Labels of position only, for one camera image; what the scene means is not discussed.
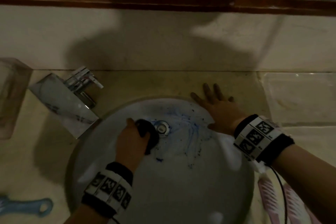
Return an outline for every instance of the white sink basin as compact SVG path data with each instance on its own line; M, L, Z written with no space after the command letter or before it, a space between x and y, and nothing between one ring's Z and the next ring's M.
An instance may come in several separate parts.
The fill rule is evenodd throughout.
M180 99L152 99L129 104L108 116L80 144L71 196L80 203L83 190L115 158L117 135L126 118L153 124L164 120L167 137L145 156L133 180L122 224L242 223L253 195L254 173L236 150L233 138L207 129L213 122L203 108Z

